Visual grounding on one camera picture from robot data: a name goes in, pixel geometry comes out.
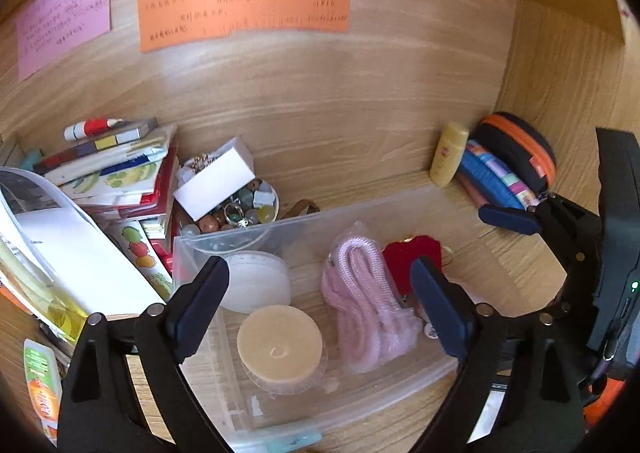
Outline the blue striped fabric pouch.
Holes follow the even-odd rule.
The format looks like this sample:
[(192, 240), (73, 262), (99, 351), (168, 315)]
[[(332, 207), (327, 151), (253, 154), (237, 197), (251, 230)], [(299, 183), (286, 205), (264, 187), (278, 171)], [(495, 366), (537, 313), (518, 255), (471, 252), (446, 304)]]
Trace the blue striped fabric pouch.
[(538, 196), (524, 181), (475, 140), (466, 142), (457, 175), (465, 179), (488, 204), (519, 210), (539, 204)]

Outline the orange green cream tube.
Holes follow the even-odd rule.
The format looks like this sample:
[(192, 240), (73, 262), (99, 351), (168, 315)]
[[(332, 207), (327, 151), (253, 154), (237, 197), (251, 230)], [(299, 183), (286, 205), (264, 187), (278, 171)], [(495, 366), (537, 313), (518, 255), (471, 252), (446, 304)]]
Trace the orange green cream tube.
[(40, 420), (44, 435), (53, 445), (57, 445), (62, 385), (54, 352), (37, 341), (25, 339), (23, 360), (32, 408)]

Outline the black orange zipper case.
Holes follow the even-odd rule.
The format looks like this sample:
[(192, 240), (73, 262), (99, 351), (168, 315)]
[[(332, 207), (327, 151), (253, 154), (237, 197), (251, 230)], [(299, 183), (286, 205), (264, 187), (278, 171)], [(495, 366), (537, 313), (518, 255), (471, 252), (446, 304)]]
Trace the black orange zipper case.
[(485, 117), (471, 138), (502, 160), (537, 196), (550, 190), (556, 158), (549, 142), (524, 119), (506, 112)]

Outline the yellow lotion bottle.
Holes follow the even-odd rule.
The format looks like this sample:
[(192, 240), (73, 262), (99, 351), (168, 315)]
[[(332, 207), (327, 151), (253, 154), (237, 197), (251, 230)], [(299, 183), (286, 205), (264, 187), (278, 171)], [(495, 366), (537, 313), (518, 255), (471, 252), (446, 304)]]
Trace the yellow lotion bottle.
[(442, 129), (428, 173), (437, 186), (447, 186), (456, 174), (468, 138), (469, 130), (457, 122), (448, 122)]

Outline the red fabric pouch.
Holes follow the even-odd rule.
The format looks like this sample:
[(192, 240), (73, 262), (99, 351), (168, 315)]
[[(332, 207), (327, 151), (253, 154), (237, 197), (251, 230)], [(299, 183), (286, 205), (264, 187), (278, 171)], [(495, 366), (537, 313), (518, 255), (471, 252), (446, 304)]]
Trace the red fabric pouch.
[(442, 245), (428, 235), (417, 235), (411, 239), (389, 243), (383, 249), (382, 256), (401, 297), (408, 297), (412, 293), (410, 270), (413, 262), (427, 257), (437, 269), (442, 269)]

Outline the fruit sticker sheet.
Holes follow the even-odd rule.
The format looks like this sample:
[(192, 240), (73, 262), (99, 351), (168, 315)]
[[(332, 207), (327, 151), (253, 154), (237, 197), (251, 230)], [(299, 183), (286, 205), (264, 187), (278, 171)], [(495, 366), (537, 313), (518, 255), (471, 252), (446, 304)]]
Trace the fruit sticker sheet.
[(160, 298), (168, 300), (174, 292), (174, 281), (138, 221), (107, 225), (105, 234), (116, 244)]

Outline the teal white small bottle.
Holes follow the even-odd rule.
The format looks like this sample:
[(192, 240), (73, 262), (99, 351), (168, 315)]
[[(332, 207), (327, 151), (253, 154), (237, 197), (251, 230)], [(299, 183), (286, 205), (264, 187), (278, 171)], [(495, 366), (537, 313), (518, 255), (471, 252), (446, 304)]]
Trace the teal white small bottle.
[(290, 453), (311, 447), (321, 440), (320, 431), (307, 430), (294, 436), (274, 438), (266, 443), (266, 449), (269, 453)]

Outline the beige round sponge puff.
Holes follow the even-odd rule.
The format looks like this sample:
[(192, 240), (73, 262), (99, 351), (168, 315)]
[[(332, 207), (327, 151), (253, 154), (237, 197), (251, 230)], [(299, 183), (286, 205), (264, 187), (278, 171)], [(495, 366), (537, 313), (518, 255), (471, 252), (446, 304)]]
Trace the beige round sponge puff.
[(306, 381), (320, 366), (323, 339), (316, 322), (292, 306), (273, 305), (250, 314), (236, 336), (246, 369), (268, 384)]

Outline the white round jar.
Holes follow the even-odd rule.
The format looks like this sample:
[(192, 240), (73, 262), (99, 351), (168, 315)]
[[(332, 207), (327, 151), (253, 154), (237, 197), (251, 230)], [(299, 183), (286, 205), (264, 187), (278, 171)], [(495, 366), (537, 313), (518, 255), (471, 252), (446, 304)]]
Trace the white round jar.
[(224, 257), (229, 269), (229, 286), (221, 306), (243, 314), (266, 306), (291, 303), (288, 265), (281, 258), (262, 251), (238, 251)]

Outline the stack of books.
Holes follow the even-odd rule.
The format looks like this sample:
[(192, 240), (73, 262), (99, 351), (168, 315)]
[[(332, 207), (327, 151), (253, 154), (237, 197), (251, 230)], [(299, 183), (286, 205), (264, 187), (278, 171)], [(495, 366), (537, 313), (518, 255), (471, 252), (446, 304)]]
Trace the stack of books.
[(58, 186), (101, 228), (138, 222), (168, 239), (177, 185), (175, 124), (131, 121), (41, 159), (34, 171)]

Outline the bowl of beads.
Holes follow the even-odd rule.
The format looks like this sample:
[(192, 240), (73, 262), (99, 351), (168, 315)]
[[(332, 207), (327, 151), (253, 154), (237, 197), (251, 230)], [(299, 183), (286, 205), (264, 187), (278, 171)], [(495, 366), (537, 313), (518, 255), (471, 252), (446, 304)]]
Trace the bowl of beads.
[[(214, 158), (214, 153), (204, 153), (183, 162), (176, 172), (177, 187), (185, 184)], [(255, 172), (255, 178), (252, 181), (226, 198), (200, 220), (194, 221), (183, 209), (182, 211), (193, 222), (194, 231), (200, 234), (244, 229), (276, 219), (279, 213), (279, 196), (274, 187), (266, 180), (259, 178)]]

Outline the white small cardboard box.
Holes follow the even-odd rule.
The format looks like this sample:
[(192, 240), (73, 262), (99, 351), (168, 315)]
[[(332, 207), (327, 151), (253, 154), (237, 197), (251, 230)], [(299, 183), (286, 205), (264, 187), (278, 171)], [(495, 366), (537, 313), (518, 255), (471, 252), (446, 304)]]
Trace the white small cardboard box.
[(239, 136), (224, 143), (214, 155), (210, 164), (174, 192), (175, 201), (194, 221), (255, 178), (254, 157)]

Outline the red white glue stick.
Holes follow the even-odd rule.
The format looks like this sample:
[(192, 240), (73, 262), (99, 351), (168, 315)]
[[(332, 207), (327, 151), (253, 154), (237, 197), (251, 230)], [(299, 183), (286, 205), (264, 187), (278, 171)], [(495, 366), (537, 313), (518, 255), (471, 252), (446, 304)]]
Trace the red white glue stick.
[(116, 118), (94, 118), (76, 122), (63, 131), (65, 141), (73, 142), (92, 138), (120, 126), (124, 121)]

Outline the orange paper note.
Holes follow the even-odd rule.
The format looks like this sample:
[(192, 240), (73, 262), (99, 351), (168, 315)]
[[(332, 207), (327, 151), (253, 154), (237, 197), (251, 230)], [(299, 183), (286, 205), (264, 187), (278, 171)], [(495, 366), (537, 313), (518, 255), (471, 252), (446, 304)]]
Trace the orange paper note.
[(350, 0), (137, 0), (140, 51), (248, 30), (349, 30)]

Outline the pink paper note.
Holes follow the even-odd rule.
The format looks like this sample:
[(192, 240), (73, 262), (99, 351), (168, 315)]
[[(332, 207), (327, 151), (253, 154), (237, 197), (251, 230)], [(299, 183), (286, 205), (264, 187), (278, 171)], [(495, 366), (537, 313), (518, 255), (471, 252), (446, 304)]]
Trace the pink paper note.
[(18, 79), (111, 30), (111, 0), (35, 0), (15, 20)]

